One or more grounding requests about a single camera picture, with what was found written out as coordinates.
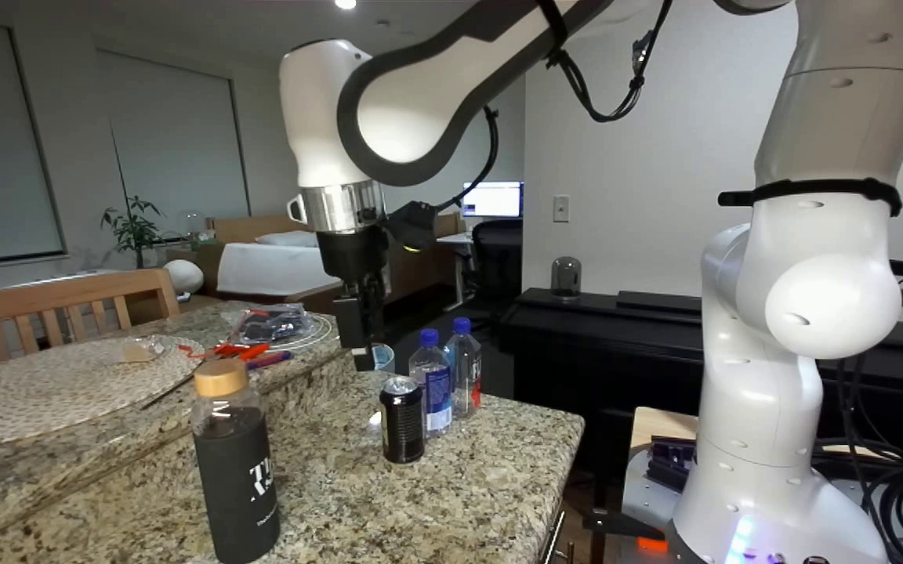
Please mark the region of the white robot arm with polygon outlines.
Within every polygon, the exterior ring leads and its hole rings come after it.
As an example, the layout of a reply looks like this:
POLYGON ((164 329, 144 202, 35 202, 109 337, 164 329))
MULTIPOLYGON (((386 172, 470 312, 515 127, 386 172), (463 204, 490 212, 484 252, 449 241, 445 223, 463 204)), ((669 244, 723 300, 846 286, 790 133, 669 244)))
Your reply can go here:
MULTIPOLYGON (((344 282, 341 337, 369 340, 380 304, 376 185, 432 179, 466 122, 610 0, 474 0, 432 39, 367 52, 308 41, 281 52, 278 98, 301 223, 344 282)), ((903 162, 903 0, 715 0, 800 17, 750 218, 701 254, 695 468, 670 548, 698 564, 895 564, 873 516, 812 468, 824 360, 874 347, 903 296, 886 259, 903 162)))

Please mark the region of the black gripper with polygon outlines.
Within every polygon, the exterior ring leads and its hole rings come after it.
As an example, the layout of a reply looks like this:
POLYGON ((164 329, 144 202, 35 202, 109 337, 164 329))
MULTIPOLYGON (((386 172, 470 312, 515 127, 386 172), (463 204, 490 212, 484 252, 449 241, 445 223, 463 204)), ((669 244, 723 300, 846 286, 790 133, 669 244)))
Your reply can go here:
POLYGON ((382 329, 386 304, 386 252, 390 239, 380 227, 367 227, 355 236, 320 231, 324 269, 341 282, 341 296, 333 300, 340 336, 352 347, 358 369, 372 369, 369 340, 382 329))

